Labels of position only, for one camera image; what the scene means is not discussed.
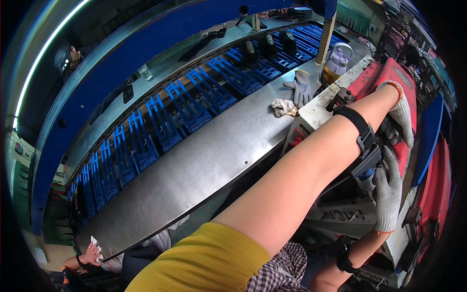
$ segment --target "black wristwatch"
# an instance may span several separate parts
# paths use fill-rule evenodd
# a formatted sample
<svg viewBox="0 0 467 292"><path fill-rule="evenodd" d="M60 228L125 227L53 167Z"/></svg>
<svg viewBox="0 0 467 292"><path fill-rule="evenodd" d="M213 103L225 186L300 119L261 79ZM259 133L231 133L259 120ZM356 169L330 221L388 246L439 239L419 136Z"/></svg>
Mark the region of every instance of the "black wristwatch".
<svg viewBox="0 0 467 292"><path fill-rule="evenodd" d="M365 156L366 153L370 150L371 144L375 140L375 132L370 125L367 124L365 119L355 110L345 106L340 105L334 109L333 115L340 114L348 118L357 128L360 136L357 138L358 146L360 146L360 156Z"/></svg>
<svg viewBox="0 0 467 292"><path fill-rule="evenodd" d="M78 255L76 255L76 260L78 261L79 266L80 266L81 268L84 269L86 265L83 264L83 263L79 260L79 256L78 256Z"/></svg>
<svg viewBox="0 0 467 292"><path fill-rule="evenodd" d="M349 274L355 274L358 272L358 269L352 267L352 263L349 260L347 251L337 258L336 264L339 270L346 271Z"/></svg>

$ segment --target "forearm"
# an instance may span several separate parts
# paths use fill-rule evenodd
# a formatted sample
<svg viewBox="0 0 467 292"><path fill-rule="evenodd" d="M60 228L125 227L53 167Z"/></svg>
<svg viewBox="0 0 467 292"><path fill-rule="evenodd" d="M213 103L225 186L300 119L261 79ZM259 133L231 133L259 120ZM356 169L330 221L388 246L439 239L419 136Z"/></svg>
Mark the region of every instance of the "forearm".
<svg viewBox="0 0 467 292"><path fill-rule="evenodd" d="M397 90L385 85L350 107L376 130L397 98ZM332 117L213 221L242 232L275 255L322 190L358 157L358 135L347 118Z"/></svg>
<svg viewBox="0 0 467 292"><path fill-rule="evenodd" d="M86 257L84 255L79 256L79 261L83 264L88 264L88 261L86 260ZM76 271L77 269L80 268L80 265L78 264L78 261L76 260L76 257L70 257L67 259L63 265L67 267L68 269Z"/></svg>
<svg viewBox="0 0 467 292"><path fill-rule="evenodd" d="M374 254L375 251L386 241L389 234L378 233L374 230L368 232L361 239L357 240L351 245L348 258L352 263L352 267L360 268L366 260ZM318 273L315 275L308 290L319 292L332 292L337 289L351 276L352 274L339 270L336 265L336 259L328 262Z"/></svg>

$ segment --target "yellow sleeve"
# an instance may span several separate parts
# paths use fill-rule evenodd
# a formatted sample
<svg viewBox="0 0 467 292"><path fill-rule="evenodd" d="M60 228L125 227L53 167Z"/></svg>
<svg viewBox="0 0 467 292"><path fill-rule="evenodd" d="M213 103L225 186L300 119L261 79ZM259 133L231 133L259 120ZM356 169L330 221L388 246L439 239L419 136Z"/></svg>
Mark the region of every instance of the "yellow sleeve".
<svg viewBox="0 0 467 292"><path fill-rule="evenodd" d="M270 260L259 243L209 222L145 267L126 291L244 291Z"/></svg>

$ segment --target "fluorescent light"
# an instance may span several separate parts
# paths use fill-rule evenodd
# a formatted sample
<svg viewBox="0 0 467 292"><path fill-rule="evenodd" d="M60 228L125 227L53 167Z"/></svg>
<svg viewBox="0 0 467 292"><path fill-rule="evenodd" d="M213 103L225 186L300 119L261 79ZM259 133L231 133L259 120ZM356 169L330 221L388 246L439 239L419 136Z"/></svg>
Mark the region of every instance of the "fluorescent light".
<svg viewBox="0 0 467 292"><path fill-rule="evenodd" d="M41 51L37 55L37 57L34 60L34 63L31 66L31 69L29 70L28 76L26 77L26 80L24 81L23 84L23 89L21 90L20 98L18 99L18 105L16 106L16 111L14 113L15 118L13 119L13 128L16 129L18 126L18 119L16 117L19 116L20 114L20 108L21 108L21 103L23 102L24 95L26 94L26 89L28 88L29 82L31 81L32 74L34 74L35 68L37 67L37 64L39 64L39 61L41 60L42 56L44 55L45 51L49 47L50 43L52 40L55 38L55 36L58 34L58 32L62 29L62 27L72 18L72 16L78 12L81 7L84 6L87 2L91 0L83 0L78 6L73 9L70 14L68 14L65 19L62 20L62 22L57 26L57 28L54 30L54 32L50 35L48 40L45 42L44 46L42 47Z"/></svg>

